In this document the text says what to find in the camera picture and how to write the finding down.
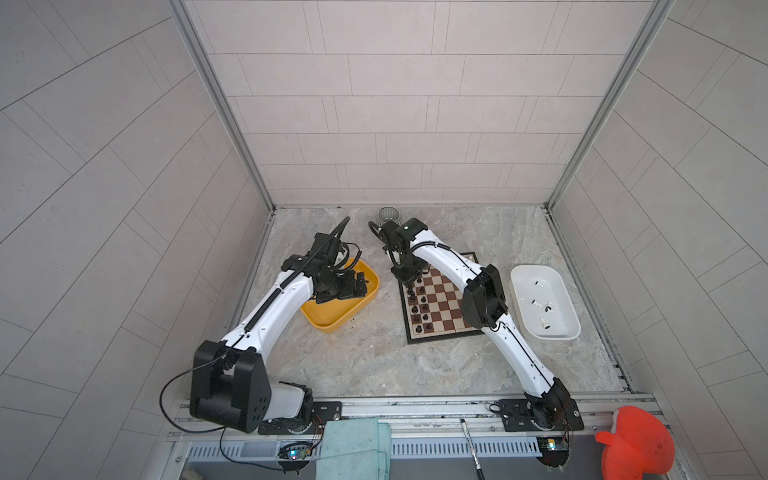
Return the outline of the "yellow plastic tray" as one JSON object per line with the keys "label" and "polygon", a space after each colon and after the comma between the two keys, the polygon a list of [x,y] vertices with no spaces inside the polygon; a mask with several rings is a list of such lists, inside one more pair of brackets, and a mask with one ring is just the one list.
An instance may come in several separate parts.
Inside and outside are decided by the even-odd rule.
{"label": "yellow plastic tray", "polygon": [[332,300],[323,304],[310,300],[300,307],[300,311],[314,328],[324,333],[332,333],[376,298],[380,279],[375,271],[364,260],[358,262],[355,271],[364,274],[367,287],[364,297]]}

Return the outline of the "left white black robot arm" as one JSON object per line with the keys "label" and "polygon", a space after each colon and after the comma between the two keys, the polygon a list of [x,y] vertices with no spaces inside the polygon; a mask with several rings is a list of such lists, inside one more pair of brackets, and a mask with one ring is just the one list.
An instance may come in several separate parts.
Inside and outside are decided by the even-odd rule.
{"label": "left white black robot arm", "polygon": [[213,423],[210,432],[231,428],[251,433],[273,419],[305,428],[311,423],[312,391],[290,382],[274,383],[266,362],[280,335],[307,302],[363,298],[365,274],[341,252],[349,252],[341,236],[350,218],[345,217],[329,233],[315,234],[305,255],[286,259],[268,294],[250,314],[221,340],[206,340],[194,354],[193,366],[171,380],[190,374],[189,412]]}

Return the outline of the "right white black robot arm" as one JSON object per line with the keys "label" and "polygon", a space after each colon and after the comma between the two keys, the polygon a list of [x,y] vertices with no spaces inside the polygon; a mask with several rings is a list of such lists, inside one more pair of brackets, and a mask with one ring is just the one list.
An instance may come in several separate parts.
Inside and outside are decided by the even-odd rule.
{"label": "right white black robot arm", "polygon": [[510,364],[524,390],[526,416],[540,430],[582,430],[576,401],[538,358],[514,323],[506,304],[499,270],[466,259],[443,243],[416,218],[403,224],[368,223],[383,243],[391,271],[403,285],[416,282],[426,267],[433,267],[462,290],[461,315],[482,331]]}

